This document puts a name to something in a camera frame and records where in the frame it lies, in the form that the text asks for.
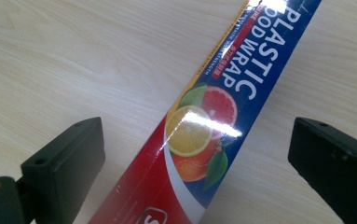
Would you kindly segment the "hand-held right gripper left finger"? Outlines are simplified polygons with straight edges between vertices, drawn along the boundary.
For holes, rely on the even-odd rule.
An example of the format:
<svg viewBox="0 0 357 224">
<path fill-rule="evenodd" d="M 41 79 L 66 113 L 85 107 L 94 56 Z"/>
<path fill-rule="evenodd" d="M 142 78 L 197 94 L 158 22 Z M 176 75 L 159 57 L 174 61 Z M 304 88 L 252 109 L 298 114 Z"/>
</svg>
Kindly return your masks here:
<svg viewBox="0 0 357 224">
<path fill-rule="evenodd" d="M 99 117 L 72 125 L 21 165 L 37 224 L 72 224 L 105 162 Z"/>
</svg>

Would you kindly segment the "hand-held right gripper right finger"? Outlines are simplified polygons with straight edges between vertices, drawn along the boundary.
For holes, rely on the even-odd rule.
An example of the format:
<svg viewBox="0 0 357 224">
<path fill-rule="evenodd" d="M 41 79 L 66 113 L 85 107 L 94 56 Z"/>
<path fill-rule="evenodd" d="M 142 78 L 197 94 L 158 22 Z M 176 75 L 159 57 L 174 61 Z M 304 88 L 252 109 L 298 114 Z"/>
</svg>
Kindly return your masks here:
<svg viewBox="0 0 357 224">
<path fill-rule="evenodd" d="M 288 161 L 345 224 L 357 224 L 357 139 L 297 118 Z"/>
</svg>

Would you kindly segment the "blue and red wrap box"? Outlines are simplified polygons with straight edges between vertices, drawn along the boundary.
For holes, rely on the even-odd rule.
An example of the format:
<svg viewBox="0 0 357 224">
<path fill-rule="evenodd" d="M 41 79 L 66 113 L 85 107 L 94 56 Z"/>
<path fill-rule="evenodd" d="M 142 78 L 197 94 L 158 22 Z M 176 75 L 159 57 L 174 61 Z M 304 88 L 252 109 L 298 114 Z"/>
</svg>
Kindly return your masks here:
<svg viewBox="0 0 357 224">
<path fill-rule="evenodd" d="M 89 224 L 199 224 L 322 0 L 246 0 Z"/>
</svg>

